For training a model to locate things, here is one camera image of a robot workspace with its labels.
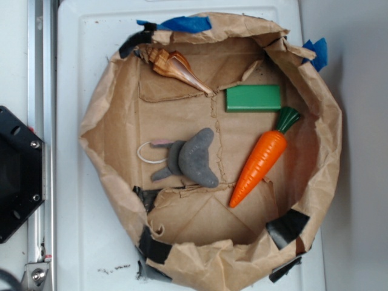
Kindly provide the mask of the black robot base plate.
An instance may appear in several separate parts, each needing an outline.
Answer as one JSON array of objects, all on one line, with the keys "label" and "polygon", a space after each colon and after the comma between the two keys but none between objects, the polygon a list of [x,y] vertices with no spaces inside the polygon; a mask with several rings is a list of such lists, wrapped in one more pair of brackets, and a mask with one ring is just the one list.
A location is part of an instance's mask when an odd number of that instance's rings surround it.
[{"label": "black robot base plate", "polygon": [[1,106],[1,243],[43,203],[44,142]]}]

